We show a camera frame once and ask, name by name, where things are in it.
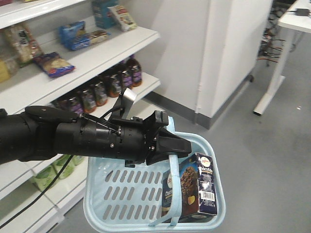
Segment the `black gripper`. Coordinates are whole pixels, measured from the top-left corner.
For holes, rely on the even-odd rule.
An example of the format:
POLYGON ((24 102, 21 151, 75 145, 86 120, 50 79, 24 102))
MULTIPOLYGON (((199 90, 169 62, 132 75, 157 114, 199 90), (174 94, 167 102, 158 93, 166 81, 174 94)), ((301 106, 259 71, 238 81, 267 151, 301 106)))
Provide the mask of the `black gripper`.
POLYGON ((152 165, 191 153, 191 142, 164 127, 168 114, 154 111, 148 118, 114 118, 111 122, 94 116, 80 116, 71 123, 58 124, 54 150, 57 153, 120 159, 131 164, 152 165))

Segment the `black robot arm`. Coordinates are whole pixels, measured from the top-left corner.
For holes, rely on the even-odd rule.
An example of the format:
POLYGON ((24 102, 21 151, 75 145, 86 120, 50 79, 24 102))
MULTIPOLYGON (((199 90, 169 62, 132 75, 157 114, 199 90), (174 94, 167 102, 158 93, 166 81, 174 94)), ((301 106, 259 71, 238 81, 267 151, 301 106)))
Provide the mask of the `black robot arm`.
POLYGON ((191 153, 190 141, 166 127, 168 115, 154 111, 146 119, 109 119, 48 106, 28 106, 8 115, 0 111, 0 162, 49 160, 58 154, 124 160, 152 165, 191 153))

